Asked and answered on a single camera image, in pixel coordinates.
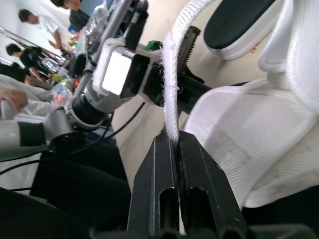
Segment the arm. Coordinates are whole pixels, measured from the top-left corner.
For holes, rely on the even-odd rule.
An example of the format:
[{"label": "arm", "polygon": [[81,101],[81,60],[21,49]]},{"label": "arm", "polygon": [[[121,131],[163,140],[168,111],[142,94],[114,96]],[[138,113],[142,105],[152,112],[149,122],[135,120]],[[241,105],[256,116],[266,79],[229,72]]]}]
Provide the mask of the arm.
[{"label": "arm", "polygon": [[40,74],[36,71],[36,69],[35,69],[34,67],[30,67],[30,68],[29,68],[29,71],[32,73],[32,75],[35,76],[35,78],[37,78],[37,79],[40,80],[40,81],[45,82],[45,81],[41,78]]},{"label": "arm", "polygon": [[30,76],[25,76],[24,83],[29,86],[35,86],[35,81]]},{"label": "arm", "polygon": [[3,100],[8,101],[17,112],[21,112],[22,108],[28,104],[25,92],[0,87],[0,102]]},{"label": "arm", "polygon": [[59,29],[56,29],[56,31],[54,32],[53,34],[53,38],[56,42],[56,44],[54,44],[52,41],[49,41],[50,45],[52,47],[54,47],[55,49],[62,49],[62,41],[61,41],[61,35],[60,35],[60,32],[59,32]]}]

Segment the black pants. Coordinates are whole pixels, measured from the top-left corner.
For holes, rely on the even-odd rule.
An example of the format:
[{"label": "black pants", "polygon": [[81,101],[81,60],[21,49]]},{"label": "black pants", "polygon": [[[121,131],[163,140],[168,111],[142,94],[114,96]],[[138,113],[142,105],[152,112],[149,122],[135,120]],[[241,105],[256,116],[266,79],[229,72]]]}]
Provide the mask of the black pants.
[{"label": "black pants", "polygon": [[119,151],[113,145],[101,144],[41,163],[33,187],[32,196],[47,199],[88,227],[112,229],[127,224],[131,192]]}]

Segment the person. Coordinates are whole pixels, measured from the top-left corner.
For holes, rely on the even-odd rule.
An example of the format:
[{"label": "person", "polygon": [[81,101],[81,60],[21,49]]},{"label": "person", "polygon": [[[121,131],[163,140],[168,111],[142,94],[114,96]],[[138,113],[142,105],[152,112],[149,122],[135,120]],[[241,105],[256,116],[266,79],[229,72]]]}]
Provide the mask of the person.
[{"label": "person", "polygon": [[[72,28],[80,32],[88,23],[95,7],[103,4],[103,0],[51,0],[57,7],[70,9],[70,23]],[[114,0],[106,0],[107,8],[110,9]]]},{"label": "person", "polygon": [[41,75],[38,73],[38,70],[41,70],[46,75],[50,72],[42,67],[38,61],[41,57],[43,58],[50,56],[47,51],[40,47],[30,47],[22,51],[21,48],[16,44],[10,44],[6,47],[6,52],[9,56],[18,57],[26,69],[28,69],[32,75],[35,76],[35,78],[45,82],[45,79],[41,77]]},{"label": "person", "polygon": [[60,106],[53,102],[51,91],[26,85],[5,75],[0,75],[0,87],[20,90],[27,95],[28,104],[21,111],[24,114],[45,117]]},{"label": "person", "polygon": [[62,33],[58,23],[46,15],[35,15],[29,10],[21,9],[18,13],[20,21],[31,25],[37,25],[43,32],[53,36],[55,43],[49,40],[49,43],[55,49],[62,50]]},{"label": "person", "polygon": [[28,98],[22,90],[0,87],[0,102],[8,101],[18,113],[28,104]]},{"label": "person", "polygon": [[[21,90],[0,88],[0,101],[9,101],[17,111],[26,106],[27,97],[27,93]],[[31,196],[47,200],[87,228],[125,228],[131,191],[118,148],[104,142],[74,155],[44,152],[41,158],[53,156],[56,160],[31,164],[2,175],[0,187],[17,189],[32,186]],[[1,162],[1,168],[39,157],[37,154],[19,161]]]},{"label": "person", "polygon": [[22,68],[17,67],[17,65],[17,63],[13,63],[11,66],[0,63],[0,74],[9,76],[19,82],[26,83],[27,85],[35,86],[35,81],[27,75]]}]

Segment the man in black shirt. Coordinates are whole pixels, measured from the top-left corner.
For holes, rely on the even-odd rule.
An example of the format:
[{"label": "man in black shirt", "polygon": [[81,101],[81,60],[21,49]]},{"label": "man in black shirt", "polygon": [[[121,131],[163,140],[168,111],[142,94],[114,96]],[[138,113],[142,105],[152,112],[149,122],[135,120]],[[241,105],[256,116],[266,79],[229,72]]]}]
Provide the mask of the man in black shirt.
[{"label": "man in black shirt", "polygon": [[42,48],[30,47],[22,51],[17,45],[10,44],[6,47],[6,52],[9,56],[20,58],[20,61],[23,63],[26,69],[28,69],[32,75],[35,76],[35,78],[45,82],[45,80],[37,72],[37,70],[45,71],[45,69],[41,67],[38,62],[40,57],[46,57],[46,53],[43,52]]},{"label": "man in black shirt", "polygon": [[[77,32],[81,31],[81,29],[86,26],[94,8],[103,4],[103,0],[51,0],[51,2],[57,7],[71,10],[69,16],[70,23],[72,28],[74,28]],[[106,0],[107,9],[111,9],[114,2],[115,0]],[[131,6],[134,8],[137,2],[138,0],[133,0]],[[119,31],[114,36],[115,38],[123,36],[132,16],[133,14],[127,14]]]},{"label": "man in black shirt", "polygon": [[18,66],[17,63],[13,63],[13,65],[5,65],[0,63],[0,74],[9,76],[19,82],[26,83],[27,85],[30,86],[35,86],[34,80],[26,74],[26,72]]}]

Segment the man in white shirt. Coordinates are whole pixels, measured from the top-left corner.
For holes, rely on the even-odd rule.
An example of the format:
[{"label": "man in white shirt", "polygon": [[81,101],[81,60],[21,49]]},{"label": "man in white shirt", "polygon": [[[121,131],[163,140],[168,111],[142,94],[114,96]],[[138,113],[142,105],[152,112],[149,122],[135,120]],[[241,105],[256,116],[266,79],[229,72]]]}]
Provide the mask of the man in white shirt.
[{"label": "man in white shirt", "polygon": [[58,23],[51,17],[46,15],[34,15],[26,9],[21,9],[18,13],[21,22],[27,22],[31,25],[37,25],[42,31],[49,33],[55,39],[55,43],[49,41],[50,45],[55,49],[61,50],[63,34]]},{"label": "man in white shirt", "polygon": [[0,75],[0,87],[16,89],[26,93],[28,104],[21,110],[24,114],[47,116],[60,106],[53,102],[51,91],[29,86],[5,75]]}]

